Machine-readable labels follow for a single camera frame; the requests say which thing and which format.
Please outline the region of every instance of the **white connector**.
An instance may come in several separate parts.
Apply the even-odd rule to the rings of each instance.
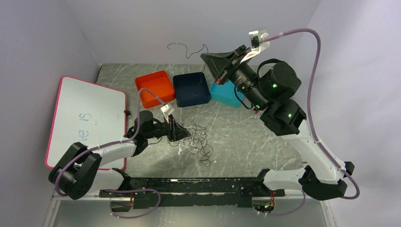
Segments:
[[[270,47],[270,42],[262,43],[262,38],[269,36],[266,28],[251,31],[249,32],[249,36],[251,39],[251,51],[247,53],[244,58],[242,58],[241,63],[253,58]]]
[[[173,111],[174,111],[174,106],[171,105],[170,103],[167,103],[167,104],[165,104],[164,106],[162,106],[162,107],[160,108],[160,110],[162,111],[163,116],[164,116],[164,118],[166,119],[166,121],[168,121],[168,116],[169,116],[170,114],[173,113]]]

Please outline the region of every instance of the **tangled wire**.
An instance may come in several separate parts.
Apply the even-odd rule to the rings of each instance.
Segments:
[[[206,133],[206,129],[209,127],[208,124],[206,127],[193,124],[190,127],[186,127],[186,129],[191,133],[190,137],[182,139],[179,143],[172,145],[172,147],[186,148],[191,153],[200,153],[201,157],[199,162],[201,162],[205,167],[209,167],[213,160],[210,157],[213,155],[214,149],[208,143],[207,137],[208,134]]]

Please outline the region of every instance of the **white wall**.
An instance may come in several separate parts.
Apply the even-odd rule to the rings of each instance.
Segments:
[[[95,81],[98,65],[63,0],[0,0],[0,31],[0,226],[38,227],[60,77]]]
[[[206,44],[211,52],[229,52],[250,45],[248,32],[267,27],[278,33],[305,27],[320,0],[66,0],[77,16],[94,53],[102,63],[203,63],[184,57]],[[276,43],[272,56],[288,60],[301,35]]]
[[[361,188],[356,200],[331,202],[339,227],[401,226],[400,9],[397,0],[322,0],[308,25],[323,45],[312,91],[317,131],[355,164]],[[303,79],[303,107],[315,47],[304,35],[290,61]]]

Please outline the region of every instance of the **gray marble surface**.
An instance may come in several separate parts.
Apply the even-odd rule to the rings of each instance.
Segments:
[[[103,64],[97,83],[124,91],[128,98],[127,126],[136,118],[138,90],[135,78],[165,70],[171,81],[175,75],[199,72],[202,65],[188,64]],[[208,85],[213,77],[206,68]],[[149,145],[142,154],[127,159],[125,172],[132,177],[230,177],[257,176],[263,168],[290,170],[302,167],[300,155],[283,139],[266,128],[259,116],[242,106],[230,107],[211,100],[208,104],[185,108],[177,107],[173,116],[184,126],[194,123],[207,126],[208,143],[213,147],[212,163],[205,167],[199,162],[201,155],[182,147],[172,147],[163,138],[160,143]],[[163,120],[160,107],[149,109],[154,117]]]

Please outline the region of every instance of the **teal bin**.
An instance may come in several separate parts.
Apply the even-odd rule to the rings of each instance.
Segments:
[[[237,92],[237,95],[241,100],[244,98],[244,95],[241,92]],[[234,84],[231,81],[228,81],[224,85],[217,85],[216,83],[213,83],[213,85],[210,87],[210,97],[213,100],[235,108],[241,106],[241,102],[234,94]]]

